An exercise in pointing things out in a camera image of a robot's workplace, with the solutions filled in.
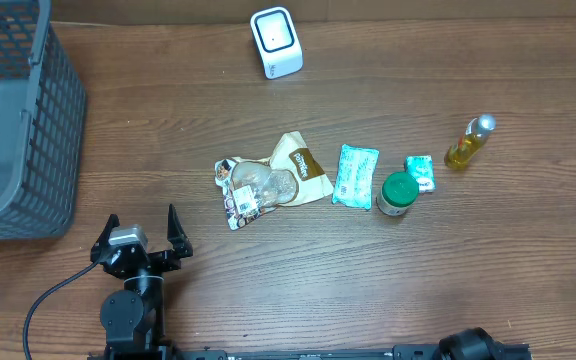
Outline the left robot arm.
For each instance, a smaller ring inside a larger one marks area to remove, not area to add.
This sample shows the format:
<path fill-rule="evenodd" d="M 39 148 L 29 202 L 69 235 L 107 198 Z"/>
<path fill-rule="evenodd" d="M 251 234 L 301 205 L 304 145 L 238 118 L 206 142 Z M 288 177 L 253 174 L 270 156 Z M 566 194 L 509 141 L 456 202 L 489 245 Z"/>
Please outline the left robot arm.
<path fill-rule="evenodd" d="M 167 216 L 170 249 L 150 252 L 139 225 L 122 227 L 112 214 L 91 249 L 91 261 L 123 281 L 100 308 L 106 332 L 104 359 L 179 359 L 180 350 L 165 336 L 164 277 L 193 255 L 192 245 L 170 206 Z"/>

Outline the brown Pantree snack bag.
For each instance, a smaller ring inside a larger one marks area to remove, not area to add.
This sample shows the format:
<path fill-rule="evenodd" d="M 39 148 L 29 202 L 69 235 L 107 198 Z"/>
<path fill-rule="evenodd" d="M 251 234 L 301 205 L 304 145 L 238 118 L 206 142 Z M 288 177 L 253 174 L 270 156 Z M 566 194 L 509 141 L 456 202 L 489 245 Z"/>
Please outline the brown Pantree snack bag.
<path fill-rule="evenodd" d="M 295 207 L 333 193 L 301 133 L 285 133 L 272 154 L 258 160 L 230 157 L 214 165 L 227 224 L 238 230 L 278 207 Z"/>

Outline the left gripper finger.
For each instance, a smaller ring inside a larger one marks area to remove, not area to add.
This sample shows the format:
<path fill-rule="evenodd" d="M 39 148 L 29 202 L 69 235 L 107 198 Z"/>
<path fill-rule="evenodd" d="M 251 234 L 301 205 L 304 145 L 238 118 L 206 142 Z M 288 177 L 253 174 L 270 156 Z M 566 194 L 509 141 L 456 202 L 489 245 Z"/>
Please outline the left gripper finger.
<path fill-rule="evenodd" d="M 116 214 L 111 214 L 106 222 L 106 225 L 99 235 L 97 241 L 93 244 L 90 251 L 91 262 L 104 262 L 108 255 L 112 252 L 112 247 L 109 244 L 110 235 L 114 228 L 120 225 L 119 217 Z"/>
<path fill-rule="evenodd" d="M 182 228 L 176 208 L 169 205 L 167 221 L 167 240 L 172 244 L 172 250 L 178 258 L 193 256 L 193 248 Z"/>

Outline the yellow drink bottle silver cap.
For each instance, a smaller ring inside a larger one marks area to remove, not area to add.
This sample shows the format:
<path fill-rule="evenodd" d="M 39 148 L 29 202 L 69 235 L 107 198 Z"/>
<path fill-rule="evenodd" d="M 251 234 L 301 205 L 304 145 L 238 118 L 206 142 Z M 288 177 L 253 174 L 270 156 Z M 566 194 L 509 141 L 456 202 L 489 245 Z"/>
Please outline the yellow drink bottle silver cap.
<path fill-rule="evenodd" d="M 459 141 L 444 156 L 444 163 L 451 169 L 463 170 L 474 155 L 486 144 L 496 128 L 496 118 L 490 114 L 471 120 Z"/>

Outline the teal snack packet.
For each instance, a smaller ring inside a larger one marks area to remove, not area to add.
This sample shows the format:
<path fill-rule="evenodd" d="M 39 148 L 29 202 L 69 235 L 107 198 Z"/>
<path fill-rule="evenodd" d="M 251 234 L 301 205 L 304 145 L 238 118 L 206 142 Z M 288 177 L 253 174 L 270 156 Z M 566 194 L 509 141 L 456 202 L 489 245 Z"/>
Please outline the teal snack packet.
<path fill-rule="evenodd" d="M 342 145 L 332 194 L 333 204 L 371 209 L 373 175 L 378 157 L 379 151 L 376 149 Z"/>

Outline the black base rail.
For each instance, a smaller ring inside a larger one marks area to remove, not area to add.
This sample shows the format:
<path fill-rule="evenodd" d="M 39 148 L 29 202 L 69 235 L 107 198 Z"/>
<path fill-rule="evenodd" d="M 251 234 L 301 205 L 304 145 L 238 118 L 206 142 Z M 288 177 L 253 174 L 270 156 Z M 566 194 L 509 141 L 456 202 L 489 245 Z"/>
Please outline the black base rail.
<path fill-rule="evenodd" d="M 391 349 L 262 351 L 227 353 L 224 350 L 180 351 L 181 360 L 430 360 L 439 359 L 437 345 L 395 345 Z"/>

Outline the white barcode scanner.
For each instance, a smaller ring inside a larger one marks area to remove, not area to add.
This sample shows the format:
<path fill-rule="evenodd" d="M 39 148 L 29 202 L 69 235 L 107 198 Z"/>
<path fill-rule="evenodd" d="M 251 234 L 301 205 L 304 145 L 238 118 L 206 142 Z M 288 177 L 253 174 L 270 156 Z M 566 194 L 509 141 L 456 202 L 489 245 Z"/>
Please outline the white barcode scanner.
<path fill-rule="evenodd" d="M 282 6 L 264 9 L 250 18 L 250 28 L 267 79 L 300 71 L 303 50 L 291 14 Z"/>

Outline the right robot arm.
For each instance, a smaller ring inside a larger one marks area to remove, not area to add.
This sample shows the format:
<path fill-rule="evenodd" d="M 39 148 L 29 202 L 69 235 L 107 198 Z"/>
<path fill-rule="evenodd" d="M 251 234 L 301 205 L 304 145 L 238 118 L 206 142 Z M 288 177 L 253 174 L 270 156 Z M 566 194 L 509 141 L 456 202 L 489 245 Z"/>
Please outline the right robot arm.
<path fill-rule="evenodd" d="M 442 339 L 433 359 L 440 360 L 529 360 L 528 345 L 508 345 L 495 341 L 482 328 L 468 329 Z"/>

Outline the green white drink carton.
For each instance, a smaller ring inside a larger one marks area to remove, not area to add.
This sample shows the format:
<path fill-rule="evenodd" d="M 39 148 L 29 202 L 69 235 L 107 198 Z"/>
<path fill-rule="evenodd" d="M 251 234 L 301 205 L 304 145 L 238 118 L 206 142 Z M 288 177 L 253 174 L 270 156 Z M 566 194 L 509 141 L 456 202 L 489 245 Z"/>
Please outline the green white drink carton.
<path fill-rule="evenodd" d="M 433 160 L 430 155 L 407 156 L 404 168 L 417 181 L 420 193 L 432 193 L 435 191 L 436 182 Z"/>

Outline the dark grey plastic basket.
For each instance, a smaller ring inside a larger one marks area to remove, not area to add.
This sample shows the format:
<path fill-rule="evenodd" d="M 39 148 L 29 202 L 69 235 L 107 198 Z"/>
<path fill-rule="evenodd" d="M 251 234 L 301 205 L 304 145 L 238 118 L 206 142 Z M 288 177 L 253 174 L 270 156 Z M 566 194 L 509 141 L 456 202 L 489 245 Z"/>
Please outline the dark grey plastic basket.
<path fill-rule="evenodd" d="M 0 240 L 72 224 L 87 94 L 49 0 L 0 0 Z"/>

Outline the green lid white jar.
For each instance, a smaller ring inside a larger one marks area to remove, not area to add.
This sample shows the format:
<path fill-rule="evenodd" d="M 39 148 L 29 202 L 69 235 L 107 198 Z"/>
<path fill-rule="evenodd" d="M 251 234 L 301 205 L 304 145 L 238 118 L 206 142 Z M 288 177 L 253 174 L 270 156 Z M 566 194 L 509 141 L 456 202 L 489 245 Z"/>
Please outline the green lid white jar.
<path fill-rule="evenodd" d="M 390 174 L 377 194 L 379 209 L 388 216 L 403 215 L 416 201 L 419 195 L 419 184 L 407 172 Z"/>

